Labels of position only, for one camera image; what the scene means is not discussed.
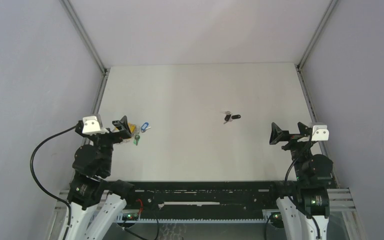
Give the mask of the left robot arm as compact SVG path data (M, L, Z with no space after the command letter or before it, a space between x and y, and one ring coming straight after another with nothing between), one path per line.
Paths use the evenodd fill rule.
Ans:
M111 175L114 145L132 137L127 116L112 121L112 125L113 129L103 127L97 114L84 117L74 128L91 143L80 146L74 154L75 173L60 240L102 240L117 215L136 203L133 184L105 180Z

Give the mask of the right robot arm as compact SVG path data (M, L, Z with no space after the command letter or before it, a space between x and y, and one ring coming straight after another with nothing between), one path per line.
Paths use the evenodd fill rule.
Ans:
M330 217L328 187L333 182L333 161L311 148L329 139L324 123L298 122L298 133L282 130L271 123L269 143L284 142L281 148L291 154L291 164L283 182L269 194L269 203L278 208L267 220L285 230L288 240L325 240Z

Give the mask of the green key tag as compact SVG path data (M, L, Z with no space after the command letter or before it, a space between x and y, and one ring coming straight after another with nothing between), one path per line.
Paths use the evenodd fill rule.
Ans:
M140 138L141 138L141 136L139 134L136 134L135 137L134 137L133 144L137 146L138 143L139 143Z

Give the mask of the large keyring with yellow handle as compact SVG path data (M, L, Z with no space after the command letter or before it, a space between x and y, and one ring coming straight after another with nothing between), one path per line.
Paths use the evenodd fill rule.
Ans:
M135 140L137 133L138 133L139 129L138 129L138 126L136 124L128 122L127 126L128 126L128 130L130 132L130 137L129 138L123 138L123 140L120 144L127 144L129 142L133 142Z

